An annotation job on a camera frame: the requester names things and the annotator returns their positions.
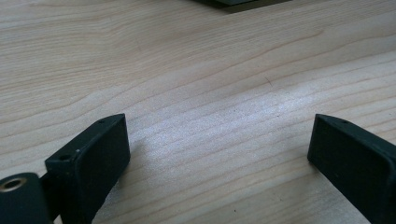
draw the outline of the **black plastic part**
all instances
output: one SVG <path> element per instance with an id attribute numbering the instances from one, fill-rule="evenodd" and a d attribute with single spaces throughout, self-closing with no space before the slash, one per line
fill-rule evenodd
<path id="1" fill-rule="evenodd" d="M 0 223 L 51 223 L 36 174 L 22 173 L 0 181 Z"/>
<path id="2" fill-rule="evenodd" d="M 343 119 L 316 115 L 308 159 L 372 223 L 396 223 L 396 146 Z"/>
<path id="3" fill-rule="evenodd" d="M 124 115 L 100 119 L 46 159 L 64 223 L 91 223 L 130 160 Z"/>

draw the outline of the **table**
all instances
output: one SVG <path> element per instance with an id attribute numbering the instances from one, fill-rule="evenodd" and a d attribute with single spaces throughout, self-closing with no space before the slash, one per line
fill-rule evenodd
<path id="1" fill-rule="evenodd" d="M 125 113 L 94 223 L 368 223 L 306 153 L 316 113 L 396 144 L 395 65 L 393 0 L 4 0 L 0 178 Z"/>

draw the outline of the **wooden table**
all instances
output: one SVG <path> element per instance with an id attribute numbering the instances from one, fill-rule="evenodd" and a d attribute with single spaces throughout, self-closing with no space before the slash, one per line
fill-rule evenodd
<path id="1" fill-rule="evenodd" d="M 94 223 L 368 223 L 306 159 L 316 113 L 396 144 L 396 1 L 0 2 L 0 178 L 125 113 Z"/>

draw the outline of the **wooden surface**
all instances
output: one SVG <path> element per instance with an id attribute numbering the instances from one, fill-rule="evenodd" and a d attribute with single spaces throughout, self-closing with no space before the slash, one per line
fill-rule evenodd
<path id="1" fill-rule="evenodd" d="M 94 223 L 368 223 L 306 153 L 316 113 L 396 144 L 396 1 L 0 1 L 0 178 L 116 113 Z"/>

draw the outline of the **black object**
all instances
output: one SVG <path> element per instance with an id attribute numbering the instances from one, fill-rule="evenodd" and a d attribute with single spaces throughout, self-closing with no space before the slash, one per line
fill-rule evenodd
<path id="1" fill-rule="evenodd" d="M 0 223 L 92 223 L 130 160 L 125 116 L 100 119 L 46 159 L 47 173 L 0 181 Z"/>
<path id="2" fill-rule="evenodd" d="M 343 119 L 316 115 L 308 159 L 372 223 L 396 223 L 396 146 Z"/>

